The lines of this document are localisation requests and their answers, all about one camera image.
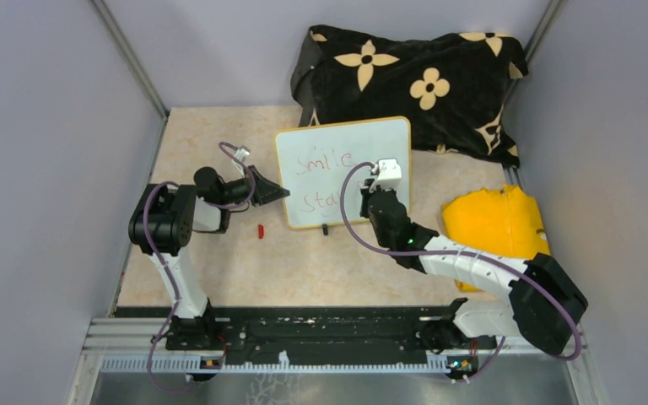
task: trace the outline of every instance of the table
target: table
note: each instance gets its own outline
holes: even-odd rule
[[[192,175],[203,166],[234,180],[239,174],[217,148],[224,140],[247,146],[246,163],[279,183],[274,133],[296,127],[299,117],[298,106],[175,108],[152,182],[192,184]],[[505,184],[500,165],[460,154],[413,151],[411,165],[411,217],[440,232],[442,204]],[[262,240],[259,224],[265,229]],[[369,224],[354,229],[375,245]],[[464,296],[493,299],[486,293],[461,293],[449,278],[400,267],[359,245],[343,226],[330,227],[329,236],[321,229],[292,230],[281,202],[233,213],[226,234],[193,234],[189,246],[199,283],[218,306],[446,305]],[[118,305],[170,304],[152,262],[133,247]]]

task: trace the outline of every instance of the yellow bag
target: yellow bag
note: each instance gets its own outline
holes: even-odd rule
[[[532,259],[550,254],[543,220],[535,198],[518,186],[503,190],[480,190],[445,204],[443,225],[448,237],[495,255]],[[456,281],[461,291],[478,291]]]

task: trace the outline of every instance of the electrical wire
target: electrical wire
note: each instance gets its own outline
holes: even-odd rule
[[[363,162],[359,163],[358,165],[354,166],[352,170],[347,174],[346,178],[344,178],[344,183],[342,184],[342,192],[341,192],[341,203],[339,204],[339,210],[341,211],[342,214],[342,220],[344,222],[344,226],[346,226],[346,229],[348,232],[351,234],[351,236],[359,242],[362,246],[366,247],[367,249],[371,251],[375,251],[377,253],[383,254],[383,255],[388,255],[392,257],[410,257],[410,256],[466,256],[466,257],[476,257],[478,260],[482,260],[484,262],[487,262],[489,264],[493,264],[494,266],[500,268],[501,270],[504,270],[519,279],[525,281],[526,283],[530,284],[531,287],[533,287],[540,295],[542,295],[549,303],[552,305],[555,310],[557,310],[560,315],[563,317],[565,320],[565,323],[568,324],[568,327],[570,327],[570,330],[572,331],[572,336],[573,339],[575,340],[575,350],[573,351],[572,354],[568,356],[562,356],[562,355],[557,355],[557,354],[551,354],[552,357],[560,360],[574,360],[577,359],[578,356],[580,356],[580,353],[582,352],[582,338],[580,335],[580,331],[577,330],[577,325],[575,324],[575,321],[573,321],[572,317],[568,312],[563,308],[563,306],[545,289],[543,288],[542,285],[537,283],[535,280],[532,278],[529,278],[527,275],[524,273],[521,273],[517,270],[515,270],[513,267],[503,263],[499,262],[498,260],[493,259],[492,257],[488,257],[485,255],[479,256],[477,253],[471,252],[471,251],[453,251],[453,250],[448,250],[448,251],[387,251],[384,249],[381,249],[379,247],[370,245],[367,243],[365,240],[361,239],[359,235],[354,232],[354,228],[352,228],[351,223],[348,221],[347,216],[346,216],[346,209],[344,201],[345,193],[346,193],[346,188],[348,186],[349,181],[351,180],[352,176],[354,173],[362,169],[364,167],[369,167],[373,168],[374,164],[371,162]],[[505,341],[505,337],[501,338],[500,343],[498,344],[498,348],[495,350],[493,355],[490,356],[489,359],[494,358],[495,356],[498,355],[500,352],[500,349],[502,348],[503,342]],[[489,362],[486,360],[486,363],[481,367],[480,370],[478,370],[478,373],[480,373],[482,370],[484,370],[488,366]]]
[[[227,206],[219,206],[216,204],[209,203],[210,205],[213,205],[218,208],[239,208],[242,207],[245,204],[249,204],[250,200],[252,199],[252,196],[255,193],[255,177],[252,174],[251,170],[239,159],[237,159],[233,154],[229,153],[227,150],[224,149],[224,147],[228,147],[230,149],[237,149],[236,146],[232,145],[231,143],[226,143],[226,142],[220,142],[219,143],[219,149],[224,152],[227,156],[229,156],[230,159],[232,159],[236,164],[242,166],[247,175],[250,177],[250,182],[251,182],[251,187],[250,187],[250,193],[247,195],[247,198],[245,198],[244,201],[240,202],[239,204],[236,204],[231,207]],[[160,262],[160,265],[163,267],[165,270],[165,274],[167,275],[168,281],[170,281],[170,285],[172,286],[172,292],[173,295],[175,296],[175,303],[172,305],[172,308],[170,309],[170,313],[168,316],[165,318],[165,321],[163,324],[160,326],[160,329],[158,330],[158,333],[153,337],[152,345],[150,346],[150,351],[148,352],[148,362],[146,365],[146,368],[148,370],[148,376],[150,377],[150,381],[153,383],[154,386],[156,386],[158,389],[164,392],[169,392],[169,393],[183,393],[183,392],[188,392],[192,388],[192,384],[187,384],[185,387],[177,390],[172,390],[170,388],[165,388],[161,386],[156,380],[155,380],[155,375],[153,374],[153,355],[155,353],[155,348],[158,345],[158,342],[162,340],[164,334],[165,334],[165,329],[170,325],[172,322],[173,316],[175,316],[175,313],[177,312],[177,307],[180,305],[180,289],[177,287],[177,283],[175,282],[175,277],[172,275],[172,271],[170,270],[170,266],[168,266],[167,262],[165,261],[165,258],[163,255],[160,253],[158,250],[158,247],[155,245],[155,242],[153,241],[153,236],[150,234],[150,227],[149,227],[149,215],[150,215],[150,208],[153,206],[153,201],[155,199],[155,196],[158,195],[158,192],[163,188],[167,186],[173,186],[173,187],[178,187],[177,183],[173,181],[163,181],[162,183],[159,183],[157,186],[153,188],[152,191],[148,194],[148,198],[145,200],[145,207],[143,208],[143,233],[145,234],[145,240],[148,242],[148,246],[150,246],[150,250],[153,251],[155,256],[158,258],[158,261]],[[225,346],[225,351],[223,353],[222,359],[224,359],[224,355],[226,354],[226,346]]]

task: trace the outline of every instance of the gray wall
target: gray wall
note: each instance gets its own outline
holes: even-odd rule
[[[548,0],[108,0],[168,107],[293,104],[306,29],[329,24],[395,40],[497,30],[523,43]]]
[[[88,2],[0,2],[0,403],[64,402],[158,126]]]
[[[569,2],[519,91],[507,125],[610,403],[648,403],[648,2]]]

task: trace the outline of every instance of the black pillow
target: black pillow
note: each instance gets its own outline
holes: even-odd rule
[[[414,149],[518,166],[500,116],[510,81],[525,75],[521,43],[501,34],[395,41],[315,25],[291,89],[300,126],[405,116]]]

